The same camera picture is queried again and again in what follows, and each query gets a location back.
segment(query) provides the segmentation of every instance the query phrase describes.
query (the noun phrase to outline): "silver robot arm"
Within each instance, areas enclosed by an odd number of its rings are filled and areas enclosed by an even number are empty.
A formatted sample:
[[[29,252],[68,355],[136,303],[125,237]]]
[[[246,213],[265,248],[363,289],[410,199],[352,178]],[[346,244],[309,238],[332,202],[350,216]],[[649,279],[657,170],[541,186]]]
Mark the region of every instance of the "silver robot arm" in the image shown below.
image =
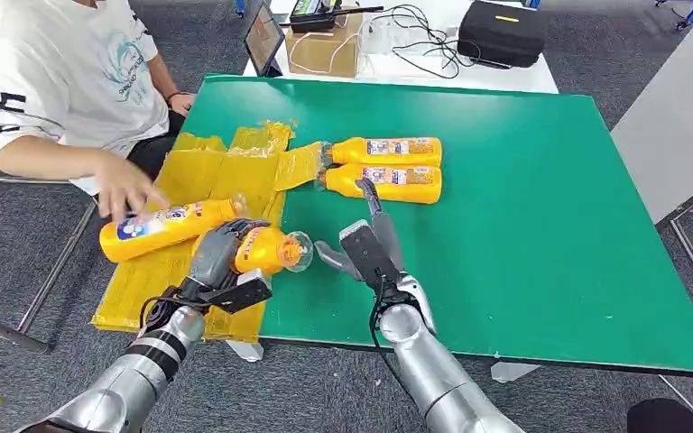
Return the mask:
[[[429,429],[433,433],[524,433],[438,341],[425,291],[404,271],[393,222],[383,212],[375,186],[366,178],[356,184],[367,199],[373,226],[360,220],[342,230],[343,253],[322,241],[315,247],[323,262],[374,290],[371,323],[377,321],[383,338],[394,349],[398,380]]]
[[[179,307],[166,325],[135,339],[86,391],[15,433],[139,432],[203,327],[203,313]]]
[[[189,350],[202,338],[211,306],[228,313],[272,296],[260,270],[232,271],[241,240],[267,223],[234,220],[199,241],[187,278],[155,301],[137,338],[78,397],[15,433],[139,433]]]
[[[405,277],[398,285],[421,285]],[[417,304],[424,306],[426,299]],[[407,303],[391,305],[379,321],[381,334],[397,355],[399,375],[434,433],[524,433],[487,398],[455,356],[432,333],[430,312]]]

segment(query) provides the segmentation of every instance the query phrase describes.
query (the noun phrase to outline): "bottle cap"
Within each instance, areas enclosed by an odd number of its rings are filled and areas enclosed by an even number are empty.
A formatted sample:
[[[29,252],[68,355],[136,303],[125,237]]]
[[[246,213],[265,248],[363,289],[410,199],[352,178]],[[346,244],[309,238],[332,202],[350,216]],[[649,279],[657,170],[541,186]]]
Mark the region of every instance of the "bottle cap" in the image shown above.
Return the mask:
[[[312,263],[314,250],[314,245],[306,233],[290,232],[283,238],[277,254],[285,269],[301,272]]]

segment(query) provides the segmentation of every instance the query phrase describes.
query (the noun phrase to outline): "green table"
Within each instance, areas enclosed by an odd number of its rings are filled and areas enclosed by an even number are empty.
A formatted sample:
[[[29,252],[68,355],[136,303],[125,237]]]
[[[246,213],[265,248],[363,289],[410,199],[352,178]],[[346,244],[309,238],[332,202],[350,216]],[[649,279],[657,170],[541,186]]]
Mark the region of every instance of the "green table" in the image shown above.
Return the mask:
[[[432,206],[386,202],[440,340],[463,355],[693,374],[693,306],[590,97],[209,76],[183,131],[295,122],[291,147],[438,136]],[[364,201],[310,185],[282,228],[337,244]],[[316,259],[273,281],[261,337],[371,346],[373,293]]]

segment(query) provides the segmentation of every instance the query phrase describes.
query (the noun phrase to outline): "floor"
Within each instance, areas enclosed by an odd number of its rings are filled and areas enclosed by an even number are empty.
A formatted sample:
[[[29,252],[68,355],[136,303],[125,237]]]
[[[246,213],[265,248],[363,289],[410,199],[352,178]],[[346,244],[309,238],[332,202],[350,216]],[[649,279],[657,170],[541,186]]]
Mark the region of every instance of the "floor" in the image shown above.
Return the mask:
[[[242,71],[241,35],[248,21],[237,19],[231,0],[130,1],[183,89],[197,90],[206,72]],[[543,0],[542,10],[550,19],[545,52],[559,90],[594,96],[610,127],[682,37],[671,31],[676,17],[650,1]],[[0,185],[1,321],[19,320],[87,200],[71,187]],[[693,216],[685,224],[693,237]],[[88,324],[114,269],[99,252],[99,227],[95,218],[33,326],[33,335],[55,345],[52,354],[27,355],[0,342],[0,432],[83,391],[131,339]],[[670,230],[661,237],[693,300],[686,255]],[[462,363],[494,403],[531,433],[621,432],[632,404],[677,399],[674,389],[693,403],[688,378],[666,378],[670,388],[654,375],[542,367],[501,385],[489,379],[493,361]],[[225,345],[208,343],[189,356],[146,431],[426,430],[376,354],[271,345],[263,362],[249,364]]]

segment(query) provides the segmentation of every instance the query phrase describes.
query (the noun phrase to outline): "robot finger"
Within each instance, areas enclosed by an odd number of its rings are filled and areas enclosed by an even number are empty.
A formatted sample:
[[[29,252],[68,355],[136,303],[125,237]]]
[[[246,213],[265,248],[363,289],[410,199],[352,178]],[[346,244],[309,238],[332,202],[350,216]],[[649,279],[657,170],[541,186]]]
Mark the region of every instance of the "robot finger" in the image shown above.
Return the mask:
[[[327,263],[331,268],[343,272],[357,281],[362,281],[363,276],[357,271],[352,261],[346,254],[340,253],[323,241],[315,242],[315,249],[318,250],[320,260]]]

